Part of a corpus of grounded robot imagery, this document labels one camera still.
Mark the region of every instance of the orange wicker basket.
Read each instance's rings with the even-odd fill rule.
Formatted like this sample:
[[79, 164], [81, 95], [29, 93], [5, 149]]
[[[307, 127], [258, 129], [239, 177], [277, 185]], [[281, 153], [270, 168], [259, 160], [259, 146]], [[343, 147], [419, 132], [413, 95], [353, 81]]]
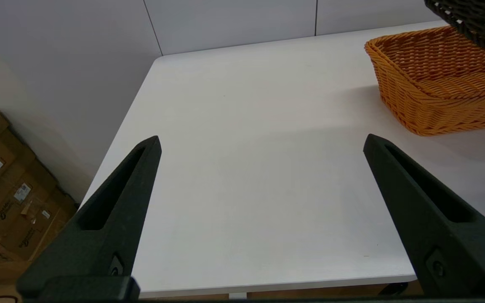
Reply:
[[383, 36], [364, 48], [381, 100], [413, 133], [485, 128], [485, 50], [453, 27]]

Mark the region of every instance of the woven basket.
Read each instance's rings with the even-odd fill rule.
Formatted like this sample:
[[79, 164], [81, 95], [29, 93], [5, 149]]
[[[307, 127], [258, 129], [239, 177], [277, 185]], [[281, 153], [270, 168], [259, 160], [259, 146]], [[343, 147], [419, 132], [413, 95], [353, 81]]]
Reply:
[[436, 15], [485, 49], [485, 0], [424, 0]]
[[485, 128], [485, 51], [453, 27], [370, 40], [381, 100], [420, 136]]

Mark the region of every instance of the floor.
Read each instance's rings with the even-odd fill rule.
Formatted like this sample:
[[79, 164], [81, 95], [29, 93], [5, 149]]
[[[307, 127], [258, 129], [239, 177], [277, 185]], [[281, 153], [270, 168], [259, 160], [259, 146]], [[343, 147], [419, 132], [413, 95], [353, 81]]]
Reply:
[[[349, 287], [313, 288], [307, 290], [251, 292], [248, 299], [308, 299], [308, 298], [346, 298], [346, 297], [374, 297], [386, 284], [373, 284]], [[0, 295], [11, 295], [19, 298], [13, 282], [0, 283]], [[409, 282], [408, 289], [402, 295], [423, 295], [418, 281]], [[228, 294], [196, 295], [190, 297], [157, 298], [158, 300], [228, 300]], [[0, 299], [0, 303], [15, 303], [12, 299]]]

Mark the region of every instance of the screw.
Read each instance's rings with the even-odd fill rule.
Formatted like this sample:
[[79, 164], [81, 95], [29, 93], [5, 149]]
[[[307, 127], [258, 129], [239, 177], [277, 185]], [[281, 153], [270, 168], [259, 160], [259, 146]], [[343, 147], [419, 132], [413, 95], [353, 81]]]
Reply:
[[445, 267], [443, 266], [443, 264], [441, 262], [435, 261], [435, 262], [433, 262], [433, 272], [437, 276], [445, 276]]

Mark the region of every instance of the white table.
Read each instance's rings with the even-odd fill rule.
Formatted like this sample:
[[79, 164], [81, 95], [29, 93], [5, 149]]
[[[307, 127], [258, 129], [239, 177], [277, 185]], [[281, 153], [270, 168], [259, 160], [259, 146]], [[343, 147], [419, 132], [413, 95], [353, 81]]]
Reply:
[[381, 103], [363, 46], [442, 24], [156, 60], [85, 198], [135, 144], [160, 136], [133, 268], [141, 296], [415, 279], [364, 140], [391, 140], [485, 215], [485, 130], [408, 132]]

